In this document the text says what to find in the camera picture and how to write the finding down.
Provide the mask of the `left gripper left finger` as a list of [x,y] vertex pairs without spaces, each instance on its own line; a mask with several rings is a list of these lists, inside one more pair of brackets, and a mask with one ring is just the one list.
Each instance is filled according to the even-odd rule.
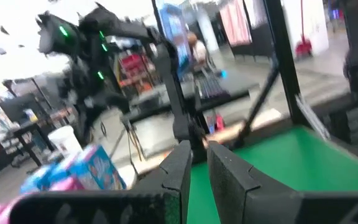
[[49,191],[12,208],[10,224],[186,223],[191,144],[182,141],[130,190]]

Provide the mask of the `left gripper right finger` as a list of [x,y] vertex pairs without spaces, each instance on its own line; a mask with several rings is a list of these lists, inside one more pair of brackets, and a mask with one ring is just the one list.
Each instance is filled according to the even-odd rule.
[[221,223],[358,223],[358,191],[300,191],[273,179],[217,142],[208,149]]

